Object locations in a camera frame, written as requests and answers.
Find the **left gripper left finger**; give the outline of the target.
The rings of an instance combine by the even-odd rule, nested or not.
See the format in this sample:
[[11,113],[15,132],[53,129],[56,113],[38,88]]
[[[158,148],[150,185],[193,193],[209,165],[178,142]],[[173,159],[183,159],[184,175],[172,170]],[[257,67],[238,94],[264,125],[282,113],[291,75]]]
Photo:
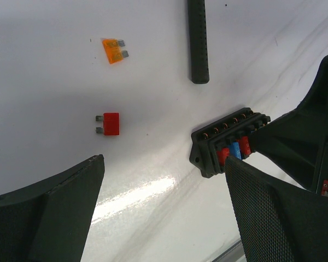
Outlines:
[[80,261],[103,178],[100,154],[0,195],[0,261]]

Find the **black fuse box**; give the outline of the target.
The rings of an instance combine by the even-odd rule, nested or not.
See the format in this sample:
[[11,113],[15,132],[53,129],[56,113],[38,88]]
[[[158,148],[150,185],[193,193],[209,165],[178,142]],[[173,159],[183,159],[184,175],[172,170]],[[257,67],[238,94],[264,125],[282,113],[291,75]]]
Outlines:
[[248,158],[252,153],[250,134],[270,121],[265,114],[242,108],[194,131],[191,134],[190,163],[204,178],[224,173],[226,158]]

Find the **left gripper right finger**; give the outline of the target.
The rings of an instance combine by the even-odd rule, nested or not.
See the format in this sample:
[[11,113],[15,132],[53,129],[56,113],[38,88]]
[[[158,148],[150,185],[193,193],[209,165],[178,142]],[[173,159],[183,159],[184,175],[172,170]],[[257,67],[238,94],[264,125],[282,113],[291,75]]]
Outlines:
[[328,197],[235,157],[225,176],[247,261],[328,261]]

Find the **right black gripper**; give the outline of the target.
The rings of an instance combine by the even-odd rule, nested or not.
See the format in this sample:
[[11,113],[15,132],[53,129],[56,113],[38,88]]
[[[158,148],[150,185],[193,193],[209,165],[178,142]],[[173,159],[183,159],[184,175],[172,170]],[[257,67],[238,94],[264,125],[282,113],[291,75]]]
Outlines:
[[250,135],[252,150],[317,195],[328,180],[328,55],[320,67],[318,94]]

